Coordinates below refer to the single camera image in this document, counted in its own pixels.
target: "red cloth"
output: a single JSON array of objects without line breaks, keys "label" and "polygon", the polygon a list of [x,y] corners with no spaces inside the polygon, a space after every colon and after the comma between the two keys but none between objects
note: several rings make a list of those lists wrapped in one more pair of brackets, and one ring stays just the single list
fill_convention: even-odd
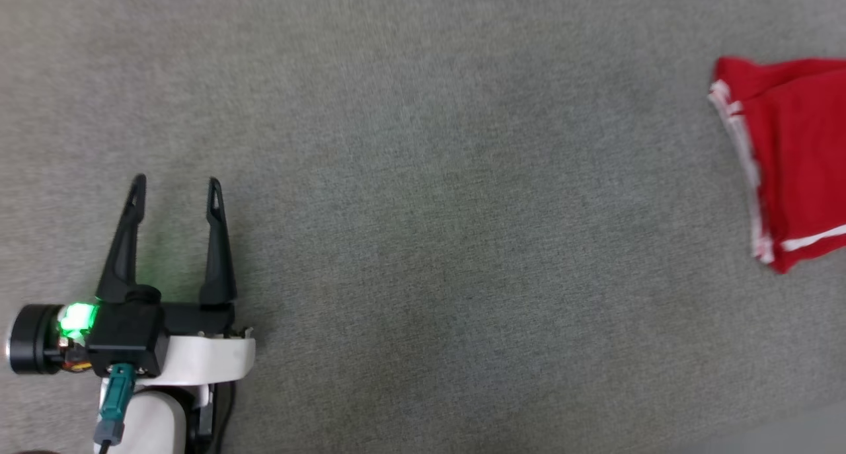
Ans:
[{"label": "red cloth", "polygon": [[717,60],[711,102],[750,184],[753,256],[784,274],[846,246],[846,60]]}]

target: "wire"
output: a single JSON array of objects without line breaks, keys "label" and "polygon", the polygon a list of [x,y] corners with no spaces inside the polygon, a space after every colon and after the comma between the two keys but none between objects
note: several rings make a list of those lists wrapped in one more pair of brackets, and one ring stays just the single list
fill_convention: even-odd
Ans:
[{"label": "wire", "polygon": [[61,365],[61,369],[70,373],[84,373],[91,369],[91,363],[82,361],[82,363],[65,363]]},{"label": "wire", "polygon": [[220,422],[220,430],[217,433],[217,439],[215,442],[217,445],[215,446],[214,452],[215,454],[221,454],[223,452],[223,435],[226,434],[226,426],[229,424],[229,418],[232,418],[232,411],[235,407],[235,382],[229,382],[229,406],[226,408],[226,414],[223,415],[223,419]]}]

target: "black cable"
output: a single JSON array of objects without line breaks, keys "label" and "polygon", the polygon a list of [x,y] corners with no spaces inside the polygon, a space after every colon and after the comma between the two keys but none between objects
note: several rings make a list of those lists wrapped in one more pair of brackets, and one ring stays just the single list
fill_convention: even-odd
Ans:
[{"label": "black cable", "polygon": [[229,418],[232,418],[232,411],[235,407],[235,382],[229,382],[229,406],[226,408],[226,414],[223,415],[223,419],[220,421],[220,429],[217,431],[217,439],[215,442],[217,446],[215,446],[215,454],[221,454],[223,452],[223,435],[226,434],[226,426],[229,424]]}]

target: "cable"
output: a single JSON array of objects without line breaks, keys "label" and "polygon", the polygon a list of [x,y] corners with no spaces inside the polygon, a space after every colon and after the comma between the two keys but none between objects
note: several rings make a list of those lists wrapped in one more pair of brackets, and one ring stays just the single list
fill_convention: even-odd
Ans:
[{"label": "cable", "polygon": [[100,405],[100,419],[94,428],[94,442],[104,445],[120,444],[124,436],[124,418],[135,388],[135,366],[130,363],[112,364],[106,393]]},{"label": "cable", "polygon": [[226,434],[226,425],[229,424],[229,418],[232,418],[232,411],[235,407],[235,382],[229,382],[229,408],[226,408],[226,414],[223,415],[223,419],[220,422],[220,430],[217,433],[217,439],[215,442],[217,446],[215,446],[214,452],[215,454],[221,454],[223,452],[223,435]]},{"label": "cable", "polygon": [[61,369],[68,373],[85,373],[91,369],[89,361],[82,361],[82,363],[65,363],[61,365]]}]

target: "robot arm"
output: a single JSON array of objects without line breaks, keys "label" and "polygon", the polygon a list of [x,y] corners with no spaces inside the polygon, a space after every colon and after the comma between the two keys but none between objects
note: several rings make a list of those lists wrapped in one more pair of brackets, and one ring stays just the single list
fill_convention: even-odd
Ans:
[{"label": "robot arm", "polygon": [[224,418],[215,430],[219,403],[214,394],[223,387],[235,394],[233,382],[250,371],[256,351],[249,328],[240,333],[232,329],[237,291],[223,192],[220,182],[211,178],[206,207],[210,226],[206,280],[199,303],[162,303],[156,288],[135,282],[145,189],[146,177],[139,174],[130,186],[106,258],[96,290],[97,303],[25,306],[12,327],[7,357],[15,373],[91,370],[103,378],[94,436],[100,453],[121,445],[124,421],[125,430],[136,431],[130,435],[135,441],[117,451],[160,449],[135,445],[151,438],[150,433],[138,431],[162,427],[153,427],[150,416],[142,414],[145,410],[172,412],[177,405],[184,408],[182,425],[187,430],[180,436],[179,423],[167,424],[177,431],[175,450],[156,452],[202,452],[211,439],[219,439],[217,431],[225,427]]}]

